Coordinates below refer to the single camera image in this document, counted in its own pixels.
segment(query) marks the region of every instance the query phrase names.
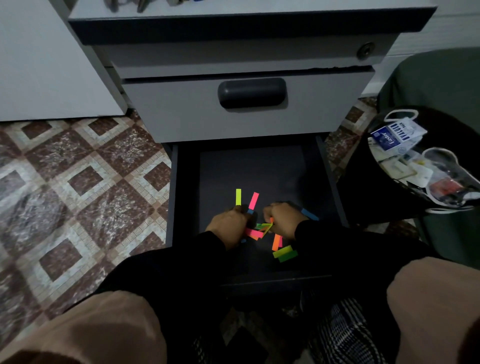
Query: hand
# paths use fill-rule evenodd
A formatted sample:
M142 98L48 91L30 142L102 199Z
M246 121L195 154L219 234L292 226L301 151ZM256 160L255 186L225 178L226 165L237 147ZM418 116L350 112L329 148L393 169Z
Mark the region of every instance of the hand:
M265 221L270 222L271 217L274 218L274 222L270 231L287 239L295 239L295 230L298 224L308 220L308 217L286 202L274 202L265 207Z
M241 206L235 206L230 211L214 216L205 231L215 234L225 244L225 248L230 250L239 244L247 220L247 216L241 212Z

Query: drawer handle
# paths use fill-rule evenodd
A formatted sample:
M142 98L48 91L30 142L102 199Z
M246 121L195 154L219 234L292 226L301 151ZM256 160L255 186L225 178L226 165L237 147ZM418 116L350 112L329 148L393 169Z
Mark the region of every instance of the drawer handle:
M283 78L224 81L218 86L218 100L225 109L280 105L287 96Z

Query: tiled floor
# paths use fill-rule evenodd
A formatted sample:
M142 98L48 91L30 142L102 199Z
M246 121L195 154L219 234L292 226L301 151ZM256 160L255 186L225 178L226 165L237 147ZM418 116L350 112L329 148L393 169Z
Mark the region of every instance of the tiled floor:
M327 139L337 177L374 102L359 100ZM165 246L170 167L135 112L0 123L0 349L91 293L123 259ZM376 228L416 233L405 222Z

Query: wall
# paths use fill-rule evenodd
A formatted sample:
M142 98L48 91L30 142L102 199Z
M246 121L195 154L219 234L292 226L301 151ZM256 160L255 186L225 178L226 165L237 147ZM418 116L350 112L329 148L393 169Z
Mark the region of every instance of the wall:
M0 1L0 121L122 115L96 54L66 24L61 0Z
M480 47L480 0L433 0L438 9L420 33L403 33L383 62L374 66L375 76L362 96L377 95L401 61L435 49Z

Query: person's left hand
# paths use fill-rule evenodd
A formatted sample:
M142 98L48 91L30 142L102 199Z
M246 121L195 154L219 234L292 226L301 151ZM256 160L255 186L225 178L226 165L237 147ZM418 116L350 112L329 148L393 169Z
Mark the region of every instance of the person's left hand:
M235 206L232 210L214 216L205 231L211 231L230 250L235 248L247 226L247 216L242 214L241 206Z

